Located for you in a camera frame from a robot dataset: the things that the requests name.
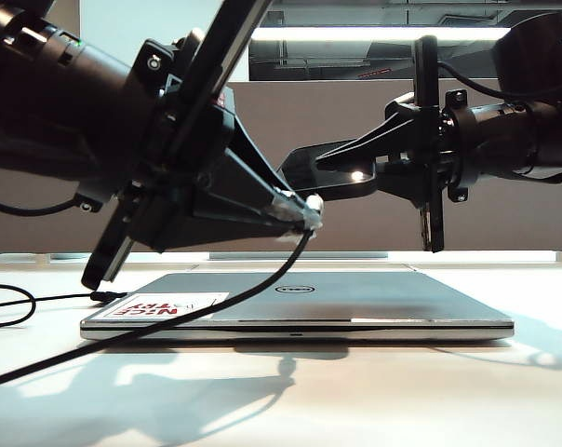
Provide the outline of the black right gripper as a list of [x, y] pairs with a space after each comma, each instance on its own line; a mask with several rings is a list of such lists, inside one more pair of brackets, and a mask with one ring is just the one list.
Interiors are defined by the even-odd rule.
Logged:
[[385, 106], [385, 120], [352, 142], [330, 150], [315, 160], [320, 169], [374, 161], [408, 150], [418, 130], [419, 148], [414, 160], [375, 164], [376, 185], [381, 192], [404, 198], [419, 210], [422, 246], [425, 251], [444, 249], [444, 182], [439, 174], [439, 94], [437, 39], [425, 35], [413, 44], [415, 76], [413, 92], [403, 94]]

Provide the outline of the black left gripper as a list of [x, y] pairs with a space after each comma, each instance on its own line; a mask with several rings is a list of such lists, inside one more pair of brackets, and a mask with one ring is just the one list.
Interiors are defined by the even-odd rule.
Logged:
[[111, 281], [134, 243], [154, 251], [252, 237], [292, 240], [319, 228], [319, 200], [300, 198], [234, 113], [225, 87], [269, 4], [225, 1], [206, 36], [189, 34], [151, 114], [138, 161], [82, 276]]

